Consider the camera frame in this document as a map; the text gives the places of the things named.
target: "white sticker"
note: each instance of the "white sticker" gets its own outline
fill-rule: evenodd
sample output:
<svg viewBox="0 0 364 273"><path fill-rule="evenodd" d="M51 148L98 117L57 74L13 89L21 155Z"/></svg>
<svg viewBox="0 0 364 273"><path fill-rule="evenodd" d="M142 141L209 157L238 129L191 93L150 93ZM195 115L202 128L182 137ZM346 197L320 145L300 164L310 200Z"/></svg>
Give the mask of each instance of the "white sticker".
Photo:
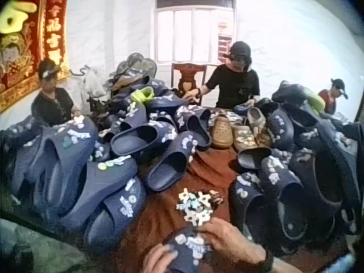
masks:
<svg viewBox="0 0 364 273"><path fill-rule="evenodd" d="M120 197L120 202L123 205L123 207L120 208L120 212L124 214L125 216L128 216L128 218L133 217L133 207L131 206L130 202L126 200L123 196Z"/></svg>

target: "wooden chair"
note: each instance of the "wooden chair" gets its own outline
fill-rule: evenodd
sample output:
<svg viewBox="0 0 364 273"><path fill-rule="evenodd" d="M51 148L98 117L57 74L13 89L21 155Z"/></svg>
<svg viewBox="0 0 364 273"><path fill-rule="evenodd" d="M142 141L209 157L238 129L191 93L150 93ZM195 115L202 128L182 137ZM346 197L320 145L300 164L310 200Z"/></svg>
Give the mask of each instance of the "wooden chair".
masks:
<svg viewBox="0 0 364 273"><path fill-rule="evenodd" d="M190 91L192 89L198 88L205 84L206 80L206 71L207 71L207 65L198 65L198 64L175 64L172 63L172 77L171 77L171 85L174 85L174 72L175 70L178 70L181 73L181 78L178 83L178 91L179 96L183 96L184 93L187 91ZM202 76L202 83L197 86L196 85L196 79L195 75L197 72L203 72ZM197 105L201 105L202 98L199 100Z"/></svg>

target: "person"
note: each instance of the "person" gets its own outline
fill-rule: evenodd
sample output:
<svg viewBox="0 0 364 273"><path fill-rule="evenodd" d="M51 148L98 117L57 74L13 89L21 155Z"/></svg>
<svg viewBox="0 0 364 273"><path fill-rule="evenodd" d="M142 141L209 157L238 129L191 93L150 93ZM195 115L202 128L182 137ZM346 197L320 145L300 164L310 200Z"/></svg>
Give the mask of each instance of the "person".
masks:
<svg viewBox="0 0 364 273"><path fill-rule="evenodd" d="M325 113L333 115L336 111L336 99L340 98L341 95L344 95L346 99L348 99L349 97L345 92L345 84L342 79L331 79L331 83L332 86L330 90L324 89L318 95L323 98L326 103Z"/></svg>
<svg viewBox="0 0 364 273"><path fill-rule="evenodd" d="M69 121L81 113L66 90L56 87L59 67L51 59L44 59L38 67L41 90L31 105L32 115L49 126Z"/></svg>
<svg viewBox="0 0 364 273"><path fill-rule="evenodd" d="M217 85L220 92L216 107L232 109L236 105L247 103L252 106L260 98L259 77L251 69L251 50L248 44L235 42L229 55L230 63L219 65L208 82L198 89L187 91L183 98L197 100L208 94Z"/></svg>
<svg viewBox="0 0 364 273"><path fill-rule="evenodd" d="M222 256L230 259L246 272L262 272L266 266L267 251L259 245L250 242L232 224L212 217L211 220L197 228L199 234L212 245L212 248ZM168 245L158 244L146 255L141 273L164 273L168 265L178 256ZM296 267L271 256L271 273L301 273Z"/></svg>

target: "black cap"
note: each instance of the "black cap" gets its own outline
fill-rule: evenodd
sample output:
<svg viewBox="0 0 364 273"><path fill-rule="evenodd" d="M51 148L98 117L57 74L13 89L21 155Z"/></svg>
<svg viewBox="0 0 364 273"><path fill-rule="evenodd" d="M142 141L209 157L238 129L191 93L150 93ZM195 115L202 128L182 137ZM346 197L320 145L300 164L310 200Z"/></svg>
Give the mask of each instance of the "black cap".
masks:
<svg viewBox="0 0 364 273"><path fill-rule="evenodd" d="M340 79L340 78L337 78L335 80L331 79L331 82L332 82L333 85L335 85L340 90L340 93L342 95L344 95L344 97L346 99L349 98L348 94L346 94L346 92L345 92L345 84L344 84L344 81L342 79Z"/></svg>
<svg viewBox="0 0 364 273"><path fill-rule="evenodd" d="M251 57L251 49L247 43L237 41L231 46L230 54L224 54L224 57L230 60Z"/></svg>

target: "brown tablecloth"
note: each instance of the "brown tablecloth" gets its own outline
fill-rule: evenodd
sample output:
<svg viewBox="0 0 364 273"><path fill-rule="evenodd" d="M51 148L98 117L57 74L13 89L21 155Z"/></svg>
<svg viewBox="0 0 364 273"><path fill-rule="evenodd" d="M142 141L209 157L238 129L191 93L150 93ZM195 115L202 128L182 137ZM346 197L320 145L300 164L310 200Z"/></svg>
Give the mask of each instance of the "brown tablecloth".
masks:
<svg viewBox="0 0 364 273"><path fill-rule="evenodd" d="M214 216L230 221L228 188L236 173L230 168L235 162L236 152L209 149L197 152L183 179L162 193L148 197L145 209L130 226L112 256L117 273L140 272L144 256L149 249L165 241L169 235L187 226L180 211L176 210L178 194L187 188L192 190L215 190L225 197L224 203L214 212ZM304 272L315 272L345 251L345 242L338 241L325 254L310 253L304 249L284 260ZM212 262L201 266L202 273L241 272L216 253Z"/></svg>

